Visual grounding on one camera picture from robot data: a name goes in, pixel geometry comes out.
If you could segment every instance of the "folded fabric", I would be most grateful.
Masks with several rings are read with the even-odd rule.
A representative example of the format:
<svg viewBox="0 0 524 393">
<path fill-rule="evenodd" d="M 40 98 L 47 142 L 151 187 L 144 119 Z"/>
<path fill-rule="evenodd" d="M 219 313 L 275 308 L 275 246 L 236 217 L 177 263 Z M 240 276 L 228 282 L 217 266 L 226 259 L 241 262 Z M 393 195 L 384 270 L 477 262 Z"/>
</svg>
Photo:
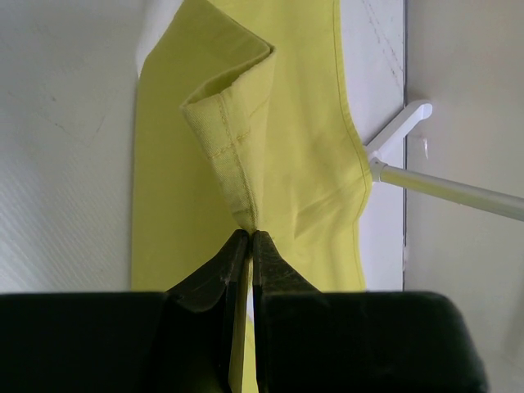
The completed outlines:
<svg viewBox="0 0 524 393">
<path fill-rule="evenodd" d="M 133 289 L 172 287 L 240 226 L 268 231 L 318 289 L 363 290 L 371 175 L 346 100 L 339 2 L 213 4 L 186 0 L 142 69 Z"/>
</svg>

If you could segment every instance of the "metal bar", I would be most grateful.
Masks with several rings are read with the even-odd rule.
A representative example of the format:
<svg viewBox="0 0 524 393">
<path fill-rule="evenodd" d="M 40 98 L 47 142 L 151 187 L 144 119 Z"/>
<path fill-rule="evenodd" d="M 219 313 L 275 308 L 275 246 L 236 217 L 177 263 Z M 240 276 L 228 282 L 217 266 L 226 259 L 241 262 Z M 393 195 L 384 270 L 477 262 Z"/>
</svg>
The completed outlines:
<svg viewBox="0 0 524 393">
<path fill-rule="evenodd" d="M 394 184 L 460 205 L 471 206 L 510 219 L 524 221 L 524 198 L 468 186 L 427 174 L 418 174 L 386 165 L 379 160 L 373 161 L 375 179 L 380 182 Z"/>
</svg>

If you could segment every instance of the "gray wall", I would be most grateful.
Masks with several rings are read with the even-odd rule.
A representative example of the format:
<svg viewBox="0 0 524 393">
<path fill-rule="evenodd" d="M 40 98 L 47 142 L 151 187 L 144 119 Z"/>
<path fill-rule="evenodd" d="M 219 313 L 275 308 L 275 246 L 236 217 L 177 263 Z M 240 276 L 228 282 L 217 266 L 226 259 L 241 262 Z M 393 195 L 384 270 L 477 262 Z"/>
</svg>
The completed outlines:
<svg viewBox="0 0 524 393">
<path fill-rule="evenodd" d="M 408 167 L 524 197 L 524 2 L 408 2 Z M 428 156 L 422 140 L 428 140 Z M 493 392 L 524 391 L 524 223 L 408 194 L 408 289 L 464 312 Z"/>
</svg>

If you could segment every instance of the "yellow fabric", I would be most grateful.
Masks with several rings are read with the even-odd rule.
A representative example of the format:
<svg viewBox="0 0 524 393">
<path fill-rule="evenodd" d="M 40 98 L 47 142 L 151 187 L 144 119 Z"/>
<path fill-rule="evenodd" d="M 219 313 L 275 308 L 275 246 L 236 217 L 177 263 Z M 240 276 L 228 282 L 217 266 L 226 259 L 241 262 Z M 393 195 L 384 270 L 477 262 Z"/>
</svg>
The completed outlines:
<svg viewBox="0 0 524 393">
<path fill-rule="evenodd" d="M 172 287 L 240 225 L 268 231 L 318 289 L 363 290 L 371 175 L 346 101 L 339 2 L 213 3 L 221 11 L 186 0 L 142 69 L 133 289 Z"/>
</svg>

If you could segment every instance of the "yellow towel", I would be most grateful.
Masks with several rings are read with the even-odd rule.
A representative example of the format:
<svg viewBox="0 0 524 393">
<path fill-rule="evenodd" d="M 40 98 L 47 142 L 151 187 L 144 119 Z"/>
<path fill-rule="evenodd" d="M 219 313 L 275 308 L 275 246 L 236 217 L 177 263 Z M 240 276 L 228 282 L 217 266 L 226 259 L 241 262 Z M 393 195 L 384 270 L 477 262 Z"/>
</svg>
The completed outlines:
<svg viewBox="0 0 524 393">
<path fill-rule="evenodd" d="M 371 175 L 346 100 L 339 2 L 213 3 L 221 11 L 186 0 L 142 69 L 133 289 L 172 287 L 240 225 L 268 231 L 318 289 L 363 290 Z"/>
</svg>

